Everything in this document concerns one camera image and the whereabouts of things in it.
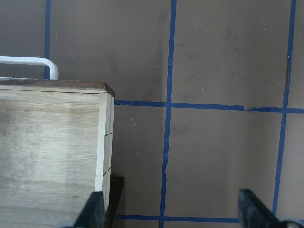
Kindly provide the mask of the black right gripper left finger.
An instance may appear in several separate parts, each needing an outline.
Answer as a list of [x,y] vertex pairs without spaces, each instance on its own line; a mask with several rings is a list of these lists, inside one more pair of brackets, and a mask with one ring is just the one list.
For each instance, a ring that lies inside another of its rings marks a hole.
[[75,221],[75,228],[103,228],[105,221],[103,192],[92,192]]

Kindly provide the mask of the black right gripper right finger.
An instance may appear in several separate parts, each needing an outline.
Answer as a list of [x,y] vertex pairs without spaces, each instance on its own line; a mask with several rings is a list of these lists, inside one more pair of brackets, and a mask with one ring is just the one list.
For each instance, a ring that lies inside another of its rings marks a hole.
[[238,192],[238,220],[243,228],[273,228],[278,219],[250,189]]

